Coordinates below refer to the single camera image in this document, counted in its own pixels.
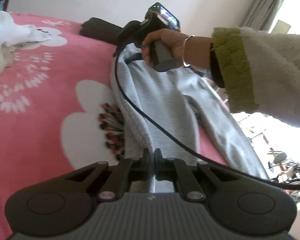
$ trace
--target pink bedspread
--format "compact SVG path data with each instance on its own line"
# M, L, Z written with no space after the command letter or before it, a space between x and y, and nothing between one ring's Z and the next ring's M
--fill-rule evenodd
M13 14L52 40L25 44L0 75L0 240L11 235L4 205L17 190L99 160L117 161L99 129L113 45L78 35L80 24ZM201 130L201 153L225 163Z

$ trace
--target green fleece cuff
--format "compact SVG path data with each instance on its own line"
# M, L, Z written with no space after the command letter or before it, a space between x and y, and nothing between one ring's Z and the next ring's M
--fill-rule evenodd
M259 105L254 101L253 82L240 29L215 28L213 48L229 96L232 113L254 113Z

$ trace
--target screw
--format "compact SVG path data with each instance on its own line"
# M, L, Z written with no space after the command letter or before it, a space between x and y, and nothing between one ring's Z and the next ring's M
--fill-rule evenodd
M102 199L113 199L115 197L115 194L111 191L103 191L99 194L99 197Z
M191 191L187 194L187 197L192 200L199 200L204 197L204 195L199 191Z

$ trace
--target black inner sleeve cuff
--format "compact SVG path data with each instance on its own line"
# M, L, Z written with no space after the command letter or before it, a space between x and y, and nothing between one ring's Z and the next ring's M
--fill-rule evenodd
M211 44L211 49L210 49L210 71L211 71L213 81L216 83L216 85L220 88L225 88L225 82L220 72L219 62L213 50L213 44Z

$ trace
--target human hand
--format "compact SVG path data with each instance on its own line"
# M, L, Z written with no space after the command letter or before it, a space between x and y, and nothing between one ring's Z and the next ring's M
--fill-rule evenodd
M178 67L183 67L182 56L184 52L186 63L191 64L196 70L202 71L209 69L212 39L206 37L191 37L187 40L184 49L183 43L186 38L186 34L168 29L161 29L149 33L142 43L142 57L146 64L151 66L149 45L153 41L162 40L162 42L170 48L173 57L177 60Z

